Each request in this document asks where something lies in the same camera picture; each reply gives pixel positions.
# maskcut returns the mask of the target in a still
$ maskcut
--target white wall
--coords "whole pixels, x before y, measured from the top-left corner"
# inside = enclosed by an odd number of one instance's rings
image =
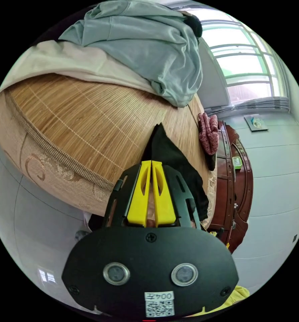
[[[233,253],[239,285],[251,293],[275,274],[299,238],[299,125],[291,114],[261,115],[267,132],[252,133],[243,116],[223,119],[236,129],[252,166],[249,228]]]
[[[288,83],[290,88],[290,107],[291,114],[293,114],[294,118],[299,124],[299,86],[292,75],[291,71],[288,67],[283,64],[287,73]]]

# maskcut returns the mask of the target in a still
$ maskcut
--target picture frame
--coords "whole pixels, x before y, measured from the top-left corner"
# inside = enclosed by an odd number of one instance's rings
[[[259,114],[249,114],[243,116],[251,132],[258,132],[258,131],[267,131],[268,127],[264,123],[264,120]]]

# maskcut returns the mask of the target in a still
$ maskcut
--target green box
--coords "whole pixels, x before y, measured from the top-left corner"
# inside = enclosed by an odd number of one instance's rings
[[[232,163],[236,170],[240,170],[242,167],[242,160],[240,157],[232,157]]]

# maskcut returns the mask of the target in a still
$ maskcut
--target wooden furniture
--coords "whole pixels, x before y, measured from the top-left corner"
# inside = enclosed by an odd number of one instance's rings
[[[224,232],[221,240],[229,243],[231,253],[242,243],[248,229],[252,202],[253,176],[251,164],[238,133],[220,121],[217,151],[217,197],[214,216],[208,231]],[[232,157],[240,156],[242,167],[235,170]]]

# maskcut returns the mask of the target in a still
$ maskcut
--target qr code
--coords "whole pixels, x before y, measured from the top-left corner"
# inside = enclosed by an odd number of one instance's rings
[[[146,301],[147,317],[163,317],[174,315],[174,301]]]

